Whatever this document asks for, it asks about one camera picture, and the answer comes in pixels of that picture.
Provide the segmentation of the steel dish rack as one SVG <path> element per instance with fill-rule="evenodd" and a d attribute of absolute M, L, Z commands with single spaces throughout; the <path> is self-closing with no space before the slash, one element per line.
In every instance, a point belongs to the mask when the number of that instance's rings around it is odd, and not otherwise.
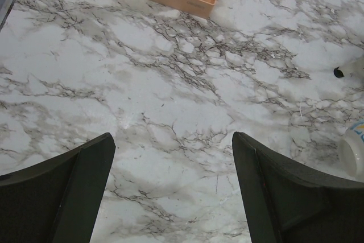
<path fill-rule="evenodd" d="M 333 73 L 336 78 L 343 78 L 353 75 L 355 77 L 363 78 L 364 58 L 352 61 L 351 63 L 344 64 L 334 69 Z"/>

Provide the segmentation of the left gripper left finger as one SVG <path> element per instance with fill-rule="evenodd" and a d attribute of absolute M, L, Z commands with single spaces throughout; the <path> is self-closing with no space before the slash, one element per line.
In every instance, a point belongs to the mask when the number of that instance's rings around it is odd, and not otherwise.
<path fill-rule="evenodd" d="M 1 242 L 89 242 L 115 154 L 110 133 L 1 176 Z"/>

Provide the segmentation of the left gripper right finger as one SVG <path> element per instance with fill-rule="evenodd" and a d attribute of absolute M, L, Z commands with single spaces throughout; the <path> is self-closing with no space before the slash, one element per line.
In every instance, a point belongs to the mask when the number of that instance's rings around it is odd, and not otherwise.
<path fill-rule="evenodd" d="M 245 133 L 232 138 L 252 242 L 362 242 L 363 183 L 310 168 Z"/>

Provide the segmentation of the blue orange floral bowl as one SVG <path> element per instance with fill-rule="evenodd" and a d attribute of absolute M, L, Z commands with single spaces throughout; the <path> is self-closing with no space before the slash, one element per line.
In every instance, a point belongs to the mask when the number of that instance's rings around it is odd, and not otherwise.
<path fill-rule="evenodd" d="M 346 173 L 363 181 L 363 120 L 345 131 L 339 141 L 338 154 Z"/>

